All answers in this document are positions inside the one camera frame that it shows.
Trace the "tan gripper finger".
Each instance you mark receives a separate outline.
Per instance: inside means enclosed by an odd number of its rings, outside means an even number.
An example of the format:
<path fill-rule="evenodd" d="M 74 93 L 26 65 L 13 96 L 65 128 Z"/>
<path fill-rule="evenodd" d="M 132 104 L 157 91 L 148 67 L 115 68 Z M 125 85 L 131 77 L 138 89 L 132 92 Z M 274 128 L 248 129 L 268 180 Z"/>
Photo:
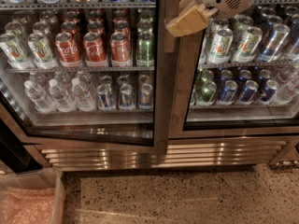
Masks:
<path fill-rule="evenodd" d="M 207 28 L 212 16 L 219 10 L 205 5 L 194 5 L 184 8 L 179 15 L 165 25 L 173 37 L 192 35 Z"/>
<path fill-rule="evenodd" d="M 200 5 L 199 0 L 181 0 L 179 2 L 179 10 L 183 11 L 187 8 L 198 7 Z"/>

